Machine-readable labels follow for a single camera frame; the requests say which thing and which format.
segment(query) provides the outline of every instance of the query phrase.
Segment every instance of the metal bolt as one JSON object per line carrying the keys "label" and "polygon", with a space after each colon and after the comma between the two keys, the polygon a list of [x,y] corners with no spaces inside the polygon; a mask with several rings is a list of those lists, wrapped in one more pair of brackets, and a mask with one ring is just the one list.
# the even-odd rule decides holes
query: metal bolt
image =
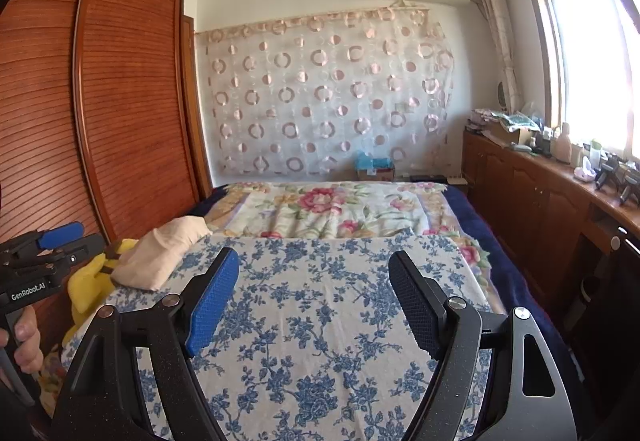
{"label": "metal bolt", "polygon": [[520,320],[526,320],[531,316],[531,313],[526,307],[516,307],[516,309],[513,310],[513,314]]}
{"label": "metal bolt", "polygon": [[447,300],[447,303],[449,304],[449,307],[451,309],[457,309],[458,311],[460,311],[461,309],[465,309],[466,307],[466,302],[463,298],[460,298],[459,296],[452,296],[449,300]]}
{"label": "metal bolt", "polygon": [[177,305],[178,302],[180,302],[180,295],[177,295],[175,293],[170,293],[162,299],[162,305],[164,307],[173,307]]}
{"label": "metal bolt", "polygon": [[100,309],[98,309],[98,316],[100,318],[108,318],[113,315],[114,311],[115,308],[113,306],[102,306]]}

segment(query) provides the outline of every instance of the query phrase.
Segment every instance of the blue floral sheet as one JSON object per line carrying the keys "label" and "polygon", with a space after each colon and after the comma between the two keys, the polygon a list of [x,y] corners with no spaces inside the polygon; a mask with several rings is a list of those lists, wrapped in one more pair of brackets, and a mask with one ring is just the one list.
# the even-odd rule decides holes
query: blue floral sheet
{"label": "blue floral sheet", "polygon": [[[490,310],[454,242],[400,233],[348,240],[204,237],[162,291],[120,287],[107,303],[120,311],[180,293],[223,246],[240,275],[212,342],[192,363],[213,416],[235,441],[400,441],[436,362],[420,350],[388,280],[387,261],[404,249],[449,294]],[[70,364],[85,324],[68,343]],[[148,351],[139,368],[157,435],[171,432]],[[473,433],[490,353],[481,351],[459,439]]]}

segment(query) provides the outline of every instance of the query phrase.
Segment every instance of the human hand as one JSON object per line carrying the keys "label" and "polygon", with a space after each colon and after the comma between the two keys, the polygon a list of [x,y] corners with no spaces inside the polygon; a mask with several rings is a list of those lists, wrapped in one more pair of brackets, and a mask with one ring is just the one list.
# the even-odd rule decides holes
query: human hand
{"label": "human hand", "polygon": [[[22,345],[15,352],[15,362],[23,373],[36,373],[42,367],[44,356],[40,350],[40,331],[36,322],[36,312],[32,306],[23,309],[22,315],[14,327],[15,337]],[[0,329],[0,347],[5,347],[9,341],[9,334]],[[8,384],[6,376],[0,369],[0,379]]]}

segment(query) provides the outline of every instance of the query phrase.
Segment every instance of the bed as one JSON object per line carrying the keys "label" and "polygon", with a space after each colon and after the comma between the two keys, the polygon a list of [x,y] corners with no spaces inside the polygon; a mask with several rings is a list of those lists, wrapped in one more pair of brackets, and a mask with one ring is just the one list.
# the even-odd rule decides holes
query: bed
{"label": "bed", "polygon": [[[415,344],[388,283],[386,261],[397,249],[447,294],[461,294],[477,309],[529,307],[570,392],[575,368],[570,359],[563,365],[568,353],[558,333],[454,188],[235,184],[215,190],[192,213],[205,217],[212,234],[185,256],[162,291],[121,287],[107,302],[120,310],[148,307],[179,293],[221,247],[238,251],[234,296],[211,345],[193,360],[228,439],[401,439],[434,362]],[[84,330],[63,352],[67,367]],[[154,430],[170,439],[148,353],[140,349],[139,358]],[[481,351],[459,439],[473,433],[489,363],[490,353]]]}

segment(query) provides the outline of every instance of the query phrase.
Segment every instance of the wardrobe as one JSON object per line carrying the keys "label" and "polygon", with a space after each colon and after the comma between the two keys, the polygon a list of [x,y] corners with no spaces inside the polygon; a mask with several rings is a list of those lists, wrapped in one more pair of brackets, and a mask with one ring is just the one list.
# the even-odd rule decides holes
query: wardrobe
{"label": "wardrobe", "polygon": [[0,242],[76,220],[108,243],[142,237],[208,195],[183,31],[182,0],[9,2]]}

